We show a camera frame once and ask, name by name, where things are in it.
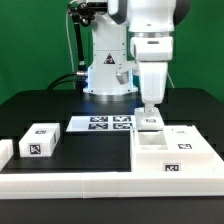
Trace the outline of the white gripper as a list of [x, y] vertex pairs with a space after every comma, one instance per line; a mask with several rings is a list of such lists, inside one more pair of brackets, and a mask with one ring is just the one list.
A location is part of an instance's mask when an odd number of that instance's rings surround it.
[[132, 37], [130, 51], [139, 66], [144, 113], [151, 115], [155, 104], [164, 98], [168, 62], [173, 57], [173, 38]]

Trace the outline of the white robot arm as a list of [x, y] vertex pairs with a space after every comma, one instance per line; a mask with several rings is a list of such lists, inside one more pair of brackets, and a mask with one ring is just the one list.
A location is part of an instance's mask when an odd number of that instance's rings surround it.
[[93, 62], [84, 92], [101, 99], [139, 91], [144, 115], [164, 98], [175, 27], [192, 0], [83, 0], [80, 17], [92, 26]]

